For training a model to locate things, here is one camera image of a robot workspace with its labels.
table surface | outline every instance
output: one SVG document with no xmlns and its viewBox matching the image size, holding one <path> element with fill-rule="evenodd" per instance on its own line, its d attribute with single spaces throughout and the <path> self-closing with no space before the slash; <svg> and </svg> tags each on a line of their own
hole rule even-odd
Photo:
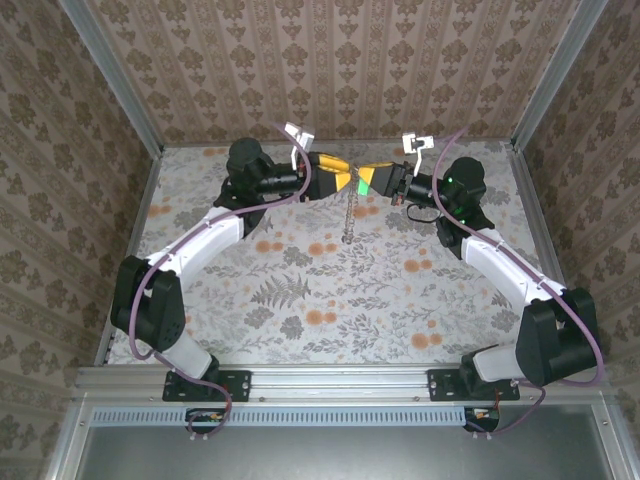
<svg viewBox="0 0 640 480">
<path fill-rule="evenodd" d="M 404 161 L 399 147 L 322 143 L 313 149 L 362 165 Z M 441 148 L 428 151 L 422 172 L 431 172 Z M 290 148 L 265 150 L 286 162 Z M 510 154 L 503 141 L 466 142 L 450 158 L 483 163 L 486 216 L 537 266 Z M 139 255 L 162 249 L 204 215 L 226 176 L 226 160 L 226 148 L 165 151 Z M 515 340 L 521 312 L 444 249 L 434 226 L 409 221 L 390 199 L 358 196 L 353 242 L 343 243 L 349 188 L 269 210 L 251 235 L 205 266 L 184 293 L 191 335 L 222 364 L 458 362 L 463 353 Z M 108 361 L 136 362 L 122 332 Z"/>
</svg>

purple cable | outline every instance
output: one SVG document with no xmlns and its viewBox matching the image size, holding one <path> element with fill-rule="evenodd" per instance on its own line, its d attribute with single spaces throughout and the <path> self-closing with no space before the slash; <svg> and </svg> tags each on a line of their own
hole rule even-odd
<svg viewBox="0 0 640 480">
<path fill-rule="evenodd" d="M 273 207 L 280 207 L 282 205 L 287 205 L 289 203 L 293 203 L 295 200 L 298 200 L 302 196 L 302 194 L 307 190 L 307 188 L 309 187 L 309 184 L 311 183 L 311 162 L 309 161 L 309 156 L 307 155 L 307 152 L 304 151 L 304 148 L 302 148 L 300 143 L 298 143 L 298 141 L 294 137 L 292 137 L 291 135 L 289 135 L 289 133 L 287 133 L 285 131 L 284 127 L 282 127 L 280 125 L 277 125 L 275 123 L 273 124 L 273 126 L 280 133 L 282 133 L 282 135 L 284 135 L 284 137 L 287 140 L 289 140 L 293 144 L 293 146 L 298 150 L 298 152 L 300 152 L 300 155 L 302 156 L 302 160 L 304 162 L 304 166 L 305 166 L 305 170 L 306 170 L 306 176 L 305 176 L 304 183 L 302 184 L 302 187 L 300 188 L 300 190 L 298 190 L 296 193 L 294 193 L 290 197 L 283 198 L 282 200 L 278 200 L 278 201 L 271 202 L 271 203 L 268 203 L 268 204 L 255 205 L 255 206 L 252 206 L 252 207 L 240 208 L 238 210 L 232 210 L 232 211 L 225 212 L 222 215 L 219 215 L 216 218 L 213 218 L 213 219 L 209 220 L 208 222 L 203 223 L 202 225 L 200 225 L 200 227 L 196 228 L 189 235 L 186 235 L 171 250 L 169 250 L 169 252 L 167 252 L 165 255 L 160 257 L 160 259 L 155 264 L 153 264 L 151 266 L 149 271 L 142 278 L 142 281 L 140 282 L 140 285 L 138 286 L 138 290 L 136 291 L 136 294 L 135 294 L 135 296 L 133 298 L 133 304 L 131 306 L 131 316 L 129 318 L 129 346 L 131 347 L 131 353 L 133 354 L 133 356 L 135 358 L 137 358 L 138 360 L 146 360 L 151 355 L 153 355 L 155 353 L 155 357 L 156 357 L 156 359 L 158 359 L 158 361 L 160 361 L 161 363 L 163 363 L 164 365 L 169 367 L 171 370 L 175 370 L 175 372 L 178 375 L 180 375 L 182 378 L 184 378 L 185 380 L 187 380 L 189 382 L 192 382 L 192 383 L 195 383 L 197 385 L 203 385 L 205 387 L 213 388 L 215 390 L 218 390 L 219 392 L 221 392 L 225 396 L 225 400 L 227 402 L 227 408 L 225 409 L 226 410 L 225 416 L 220 421 L 218 426 L 216 426 L 209 433 L 210 435 L 214 435 L 214 434 L 218 433 L 220 431 L 220 428 L 227 422 L 227 420 L 229 418 L 229 415 L 231 414 L 231 396 L 229 395 L 229 392 L 227 392 L 224 388 L 220 387 L 219 385 L 216 385 L 215 383 L 207 382 L 205 380 L 200 380 L 200 379 L 193 378 L 193 377 L 187 375 L 185 372 L 175 368 L 175 366 L 172 365 L 171 362 L 169 362 L 162 355 L 160 355 L 157 352 L 154 352 L 153 349 L 149 350 L 144 355 L 141 354 L 138 351 L 138 348 L 137 348 L 136 342 L 135 342 L 136 320 L 138 318 L 138 308 L 140 308 L 140 301 L 142 300 L 142 295 L 144 295 L 144 290 L 145 290 L 147 284 L 149 283 L 149 281 L 151 280 L 151 277 L 153 276 L 153 274 L 156 273 L 158 271 L 158 269 L 167 260 L 169 260 L 169 258 L 171 258 L 172 255 L 175 255 L 176 253 L 178 253 L 182 247 L 184 247 L 187 243 L 189 243 L 200 232 L 204 231 L 207 228 L 210 228 L 211 226 L 215 225 L 216 223 L 221 222 L 222 220 L 224 220 L 226 218 L 229 218 L 229 217 L 233 217 L 233 216 L 237 216 L 237 215 L 243 215 L 245 213 L 257 212 L 257 211 L 260 211 L 260 210 L 266 210 L 268 208 L 273 208 Z"/>
<path fill-rule="evenodd" d="M 538 398 L 538 400 L 536 400 L 536 403 L 531 405 L 529 410 L 527 410 L 524 414 L 522 414 L 522 416 L 520 418 L 518 418 L 515 422 L 507 425 L 506 427 L 499 428 L 498 430 L 494 430 L 493 432 L 487 432 L 480 425 L 477 425 L 477 424 L 475 424 L 473 422 L 470 422 L 469 420 L 467 420 L 467 425 L 470 425 L 473 428 L 475 428 L 478 431 L 478 433 L 484 433 L 487 437 L 489 437 L 489 436 L 501 435 L 503 433 L 507 433 L 507 432 L 513 430 L 514 428 L 516 428 L 521 423 L 523 423 L 529 417 L 529 415 L 531 415 L 533 412 L 535 412 L 538 409 L 538 407 L 542 404 L 542 402 L 544 401 L 545 397 L 547 396 L 547 391 L 543 387 L 537 387 L 537 386 L 535 386 L 535 385 L 533 385 L 531 383 L 528 383 L 528 382 L 521 382 L 520 385 L 522 385 L 523 387 L 537 388 L 538 390 L 540 390 L 540 397 Z"/>
<path fill-rule="evenodd" d="M 309 183 L 311 183 L 311 162 L 309 161 L 309 156 L 307 155 L 307 152 L 304 151 L 304 149 L 297 142 L 297 140 L 295 138 L 293 138 L 291 135 L 289 135 L 289 133 L 287 133 L 283 127 L 281 127 L 280 125 L 276 125 L 276 124 L 274 124 L 274 127 L 280 133 L 282 133 L 282 135 L 284 135 L 284 137 L 287 140 L 289 140 L 293 144 L 294 147 L 296 147 L 298 149 L 298 151 L 300 152 L 300 155 L 302 156 L 302 160 L 304 161 L 305 169 L 307 171 L 307 175 L 306 175 L 306 177 L 304 179 L 304 183 L 302 185 L 302 188 L 300 190 L 298 190 L 296 193 L 294 193 L 293 195 L 291 195 L 290 197 L 283 198 L 282 200 L 278 200 L 276 202 L 269 203 L 269 204 L 255 205 L 253 207 L 246 207 L 246 208 L 241 208 L 239 210 L 233 210 L 233 211 L 225 212 L 222 215 L 219 215 L 218 217 L 210 220 L 209 222 L 203 223 L 202 225 L 200 225 L 200 227 L 198 227 L 193 232 L 191 232 L 191 234 L 189 234 L 186 237 L 184 237 L 180 242 L 178 242 L 175 245 L 175 247 L 173 247 L 168 253 L 166 253 L 165 255 L 160 257 L 160 259 L 154 265 L 151 266 L 149 271 L 142 278 L 142 281 L 140 282 L 140 286 L 138 287 L 138 290 L 136 291 L 135 297 L 133 298 L 133 304 L 131 306 L 131 317 L 129 319 L 129 347 L 131 347 L 131 353 L 133 354 L 133 356 L 136 359 L 138 359 L 138 360 L 146 360 L 147 358 L 149 358 L 154 353 L 153 350 L 149 350 L 149 352 L 147 352 L 147 353 L 145 353 L 143 355 L 138 351 L 138 348 L 136 346 L 136 341 L 135 341 L 135 337 L 136 337 L 136 335 L 135 335 L 135 333 L 136 333 L 136 320 L 138 318 L 138 308 L 140 307 L 140 301 L 142 300 L 142 295 L 144 294 L 144 290 L 145 290 L 147 284 L 149 283 L 149 281 L 151 280 L 151 277 L 153 276 L 153 274 L 156 273 L 158 271 L 158 269 L 167 260 L 169 260 L 169 258 L 171 258 L 172 255 L 175 255 L 176 253 L 178 253 L 182 247 L 184 247 L 187 243 L 189 243 L 200 232 L 202 232 L 203 230 L 211 227 L 212 225 L 214 225 L 214 224 L 216 224 L 218 222 L 221 222 L 222 220 L 224 220 L 226 218 L 237 216 L 237 215 L 242 215 L 242 214 L 245 214 L 245 213 L 251 213 L 251 212 L 257 212 L 257 211 L 260 211 L 260 210 L 266 210 L 268 208 L 279 207 L 279 206 L 282 206 L 282 205 L 287 205 L 289 203 L 294 202 L 295 200 L 298 200 L 302 196 L 302 194 L 306 191 L 307 187 L 309 187 Z"/>
<path fill-rule="evenodd" d="M 560 295 L 558 295 L 549 285 L 547 285 L 547 283 L 544 281 L 542 277 L 538 276 L 535 271 L 533 271 L 525 263 L 523 263 L 518 258 L 517 255 L 511 252 L 511 250 L 504 248 L 502 245 L 500 245 L 498 242 L 496 242 L 492 238 L 489 238 L 486 235 L 483 235 L 482 233 L 460 223 L 458 220 L 456 220 L 456 218 L 453 215 L 447 212 L 447 209 L 444 208 L 444 205 L 442 205 L 442 202 L 440 201 L 440 196 L 438 194 L 438 169 L 440 168 L 440 165 L 442 164 L 442 161 L 444 160 L 444 157 L 447 155 L 447 152 L 449 151 L 451 146 L 456 142 L 456 140 L 458 140 L 462 135 L 464 135 L 467 132 L 468 128 L 469 127 L 463 128 L 462 130 L 456 132 L 451 137 L 447 145 L 444 147 L 444 149 L 440 153 L 440 157 L 438 158 L 438 161 L 436 162 L 435 167 L 433 167 L 433 177 L 432 177 L 432 184 L 431 184 L 432 185 L 431 188 L 433 190 L 433 199 L 435 200 L 436 205 L 438 206 L 438 209 L 442 212 L 442 214 L 445 217 L 447 217 L 447 219 L 451 221 L 451 223 L 461 228 L 465 232 L 469 233 L 470 235 L 474 235 L 480 238 L 481 240 L 485 241 L 489 245 L 499 249 L 507 257 L 509 257 L 516 265 L 518 265 L 518 267 L 520 267 L 520 269 L 524 273 L 526 273 L 534 282 L 536 282 L 538 284 L 538 288 L 542 288 L 545 292 L 551 295 L 551 297 L 558 303 L 558 305 L 562 307 L 562 309 L 567 313 L 567 315 L 569 315 L 571 320 L 573 320 L 575 324 L 578 326 L 582 334 L 587 339 L 587 342 L 589 342 L 589 345 L 593 350 L 593 354 L 596 357 L 597 366 L 596 366 L 595 376 L 593 377 L 593 379 L 589 380 L 588 382 L 576 382 L 574 380 L 561 380 L 561 382 L 564 383 L 565 385 L 571 385 L 574 387 L 590 387 L 590 386 L 596 385 L 597 383 L 600 382 L 600 380 L 602 379 L 602 376 L 604 375 L 604 359 L 602 358 L 602 352 L 598 347 L 598 343 L 596 342 L 596 339 L 593 337 L 593 335 L 591 334 L 587 326 L 584 324 L 584 322 L 580 319 L 580 317 L 573 310 L 571 310 L 569 305 L 566 304 L 566 302 L 562 299 Z"/>
<path fill-rule="evenodd" d="M 167 360 L 166 358 L 164 358 L 161 354 L 159 354 L 158 352 L 155 353 L 154 357 L 163 365 L 169 367 L 171 370 L 175 371 L 178 375 L 180 375 L 182 378 L 184 378 L 185 380 L 191 382 L 191 383 L 195 383 L 196 385 L 202 385 L 204 387 L 209 387 L 209 388 L 213 388 L 214 390 L 217 390 L 218 392 L 222 393 L 224 395 L 224 401 L 225 401 L 225 414 L 222 417 L 222 420 L 220 420 L 220 423 L 218 423 L 218 425 L 215 426 L 215 428 L 213 430 L 211 430 L 210 432 L 207 433 L 207 435 L 215 435 L 216 433 L 220 432 L 220 430 L 222 430 L 222 427 L 224 426 L 225 423 L 227 423 L 227 420 L 229 420 L 229 416 L 231 415 L 231 406 L 232 406 L 232 401 L 231 401 L 231 395 L 229 394 L 229 392 L 227 392 L 224 388 L 222 388 L 220 385 L 217 385 L 213 382 L 207 382 L 206 380 L 200 380 L 199 378 L 194 378 L 188 374 L 186 374 L 185 372 L 183 372 L 182 370 L 177 369 L 176 367 L 174 367 L 171 362 L 169 360 Z M 193 420 L 200 416 L 202 414 L 198 413 L 195 415 L 192 415 L 189 418 L 189 422 L 187 424 L 187 430 L 189 431 L 189 433 L 192 434 L 196 434 L 193 431 Z"/>
</svg>

